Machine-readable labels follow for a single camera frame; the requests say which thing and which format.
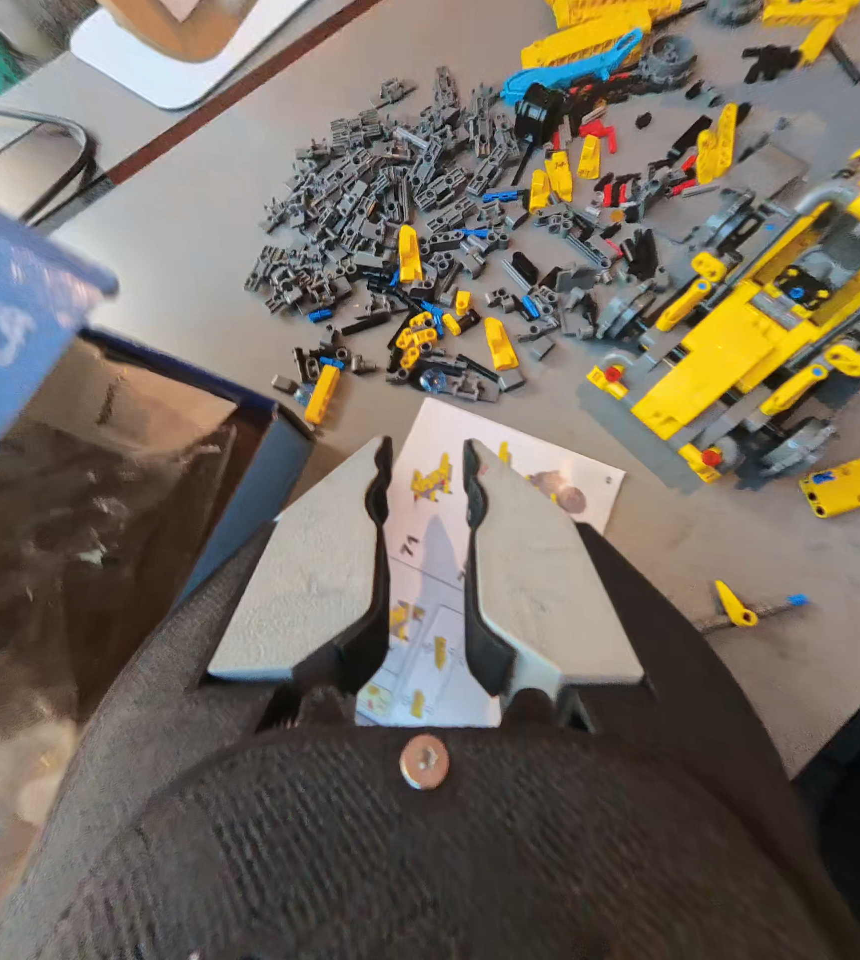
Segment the grey desk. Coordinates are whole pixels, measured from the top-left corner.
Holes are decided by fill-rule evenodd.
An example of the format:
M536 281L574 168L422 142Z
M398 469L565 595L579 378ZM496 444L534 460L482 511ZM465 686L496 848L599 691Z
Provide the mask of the grey desk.
M448 66L466 97L519 67L521 49L550 32L545 2L379 2L188 139L61 227L59 242L118 277L120 294L96 311L95 327L171 354L219 378L298 404L271 388L289 374L291 351L313 331L273 316L244 292L268 241L263 206L283 192L295 148L322 138L332 119L364 108L384 78L418 85L414 113L429 97L436 66ZM767 129L786 115L820 118L802 135L813 185L860 148L860 85L826 54L810 69L772 83L736 87L742 51L794 45L796 31L750 25L716 29L700 15L692 31L700 73L753 104L748 126ZM846 51L860 60L860 9L844 25ZM692 122L692 104L625 103L614 162L635 170L662 153ZM860 510L813 516L792 479L760 491L731 480L700 483L627 411L607 403L585 375L596 361L588 342L557 341L546 360L520 357L524 386L496 403L454 406L601 461L626 474L607 536L688 616L712 608L720 578L748 603L807 594L813 606L754 630L716 640L730 672L796 774L860 709ZM312 486L374 435L393 438L397 456L421 395L376 375L341 378L302 483ZM860 395L836 420L826 461L860 457Z

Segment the grey axle with yellow cam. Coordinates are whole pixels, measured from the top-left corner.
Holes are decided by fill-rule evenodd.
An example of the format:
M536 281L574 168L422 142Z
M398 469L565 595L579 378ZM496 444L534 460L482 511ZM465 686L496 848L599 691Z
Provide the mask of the grey axle with yellow cam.
M811 605L806 594L795 593L772 604L748 606L726 582L719 579L713 582L713 590L716 598L715 614L695 623L697 630L704 636L729 629L754 628L762 621Z

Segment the clear plastic bags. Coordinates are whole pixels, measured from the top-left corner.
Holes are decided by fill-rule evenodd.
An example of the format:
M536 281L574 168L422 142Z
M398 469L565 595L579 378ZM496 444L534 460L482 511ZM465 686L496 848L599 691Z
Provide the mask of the clear plastic bags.
M185 582L236 410L77 341L0 440L0 836L46 820L83 724Z

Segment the blue brick separator tool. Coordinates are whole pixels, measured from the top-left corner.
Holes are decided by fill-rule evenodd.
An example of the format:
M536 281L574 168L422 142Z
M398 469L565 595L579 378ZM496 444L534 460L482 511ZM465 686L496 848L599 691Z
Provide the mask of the blue brick separator tool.
M500 90L500 98L513 106L520 102L533 85L547 90L568 90L579 80L609 81L618 73L641 44L644 32L633 29L614 42L602 53L592 54L567 64L536 66L522 69L508 77Z

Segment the blue cardboard box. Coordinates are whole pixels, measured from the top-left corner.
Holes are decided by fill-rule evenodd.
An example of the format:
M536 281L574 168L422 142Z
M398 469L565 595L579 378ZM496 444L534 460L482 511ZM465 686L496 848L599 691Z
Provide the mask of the blue cardboard box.
M169 608L153 623L108 689L146 636L184 594L282 508L312 445L268 396L220 380L172 356L92 331L91 314L106 305L117 290L116 280L104 270L73 257L47 237L0 213L0 440L77 341L95 345L114 362L154 371L237 404L232 417L237 438L201 550ZM15 884L44 822L21 842L15 830L0 836L0 901Z

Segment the building instruction booklet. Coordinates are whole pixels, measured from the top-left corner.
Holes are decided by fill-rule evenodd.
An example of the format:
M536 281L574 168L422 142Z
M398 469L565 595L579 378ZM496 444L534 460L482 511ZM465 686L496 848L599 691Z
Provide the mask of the building instruction booklet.
M604 464L434 399L425 399L388 491L388 654L357 696L362 726L492 727L496 698L466 665L468 549L462 448L480 440L576 522L604 533L626 477Z

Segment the yellow grey toy brick vehicle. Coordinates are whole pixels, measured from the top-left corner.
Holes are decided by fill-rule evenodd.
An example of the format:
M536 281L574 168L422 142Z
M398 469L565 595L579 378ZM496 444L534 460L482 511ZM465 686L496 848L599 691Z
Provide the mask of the yellow grey toy brick vehicle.
M860 392L860 150L795 202L727 187L665 281L604 307L586 381L706 484L815 465Z

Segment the black rubber tyre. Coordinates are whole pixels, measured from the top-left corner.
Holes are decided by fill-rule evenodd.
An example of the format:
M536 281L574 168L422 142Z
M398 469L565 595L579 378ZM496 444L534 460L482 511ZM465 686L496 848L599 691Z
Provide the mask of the black rubber tyre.
M540 82L530 84L515 105L514 136L520 142L541 147L553 141L567 106L563 89Z

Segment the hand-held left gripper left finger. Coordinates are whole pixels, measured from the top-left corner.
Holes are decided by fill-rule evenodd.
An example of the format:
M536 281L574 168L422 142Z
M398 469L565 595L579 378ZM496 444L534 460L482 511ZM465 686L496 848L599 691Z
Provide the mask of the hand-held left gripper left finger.
M391 438L376 436L280 512L210 677L299 692L365 686L388 653L392 460Z

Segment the wooden document stand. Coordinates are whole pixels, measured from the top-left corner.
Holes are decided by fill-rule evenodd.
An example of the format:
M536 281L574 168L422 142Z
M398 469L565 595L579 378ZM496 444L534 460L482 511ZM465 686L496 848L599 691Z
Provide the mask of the wooden document stand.
M104 6L71 38L71 53L139 98L165 111L200 102L307 6L306 1L255 2L205 58L186 59L138 36Z

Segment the pile of loose brick parts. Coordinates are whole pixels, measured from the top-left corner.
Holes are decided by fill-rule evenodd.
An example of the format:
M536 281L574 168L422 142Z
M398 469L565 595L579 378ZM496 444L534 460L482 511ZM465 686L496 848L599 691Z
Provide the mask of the pile of loose brick parts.
M302 400L309 426L323 423L343 371L379 371L348 336L393 323L388 383L489 402L525 383L516 345L543 355L557 333L605 344L595 335L604 307L630 282L666 281L725 188L789 204L817 186L796 196L811 164L777 137L798 135L800 117L743 142L753 104L689 84L690 40L653 35L706 6L551 2L562 30L525 49L521 70L602 53L636 28L644 39L610 80L565 90L563 122L541 147L514 136L504 84L461 102L443 65L417 117L391 114L414 86L389 78L370 109L296 152L289 192L266 205L261 229L301 243L264 246L244 289L321 327L315 347L293 351L297 380L273 382ZM668 97L698 115L645 166L614 167L610 121L627 119L623 104Z

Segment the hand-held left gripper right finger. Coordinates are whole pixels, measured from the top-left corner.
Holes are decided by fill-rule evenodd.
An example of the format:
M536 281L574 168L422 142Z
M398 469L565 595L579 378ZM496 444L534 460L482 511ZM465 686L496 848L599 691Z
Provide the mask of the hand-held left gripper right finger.
M463 445L464 644L493 697L636 686L644 668L584 542L594 534L477 438Z

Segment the adjoining grey table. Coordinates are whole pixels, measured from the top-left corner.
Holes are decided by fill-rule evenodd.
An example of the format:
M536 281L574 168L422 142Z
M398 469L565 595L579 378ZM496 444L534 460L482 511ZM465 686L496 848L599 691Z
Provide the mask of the adjoining grey table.
M200 102L164 111L69 53L0 96L0 112L46 114L86 128L96 141L83 174L33 223L44 233L82 212L150 162L367 12L372 2L309 2ZM76 138L50 126L0 116L0 210L25 213L76 160Z

